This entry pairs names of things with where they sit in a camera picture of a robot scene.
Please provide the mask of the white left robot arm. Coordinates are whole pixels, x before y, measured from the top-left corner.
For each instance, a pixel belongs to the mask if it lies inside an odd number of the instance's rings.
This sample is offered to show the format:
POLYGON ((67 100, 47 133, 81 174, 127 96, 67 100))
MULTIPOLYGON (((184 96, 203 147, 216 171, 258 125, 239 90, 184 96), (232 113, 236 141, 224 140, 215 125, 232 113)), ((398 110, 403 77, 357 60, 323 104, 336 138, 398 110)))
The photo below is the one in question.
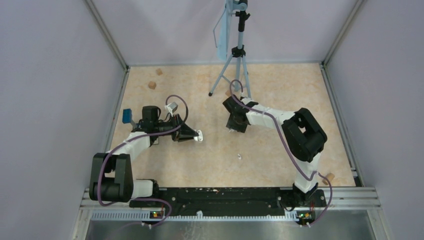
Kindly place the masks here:
POLYGON ((133 129, 116 148, 93 156, 88 192, 91 200, 109 204, 141 198, 149 207, 160 202, 157 182, 153 179, 134 179, 132 161, 160 136, 170 136, 174 142, 201 142, 204 139, 202 131, 189 127, 178 113, 169 113, 166 120, 160 119, 160 113, 157 106, 145 106, 142 108, 142 118, 135 123, 131 109, 123 110, 122 122, 131 124, 133 129))

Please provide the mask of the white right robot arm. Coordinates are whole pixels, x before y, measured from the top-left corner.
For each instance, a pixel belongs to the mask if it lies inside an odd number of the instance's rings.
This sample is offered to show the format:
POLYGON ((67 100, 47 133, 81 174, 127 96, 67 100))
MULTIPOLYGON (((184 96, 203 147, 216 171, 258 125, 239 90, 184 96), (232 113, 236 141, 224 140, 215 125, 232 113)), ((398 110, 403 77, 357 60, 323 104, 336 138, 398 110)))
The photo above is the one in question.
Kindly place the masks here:
POLYGON ((262 126, 276 130, 283 147, 296 168, 293 200, 307 206, 317 190, 318 164, 327 134, 307 108, 284 111, 265 107, 248 97, 228 97, 223 103, 229 112, 226 127, 245 133, 248 126, 262 126))

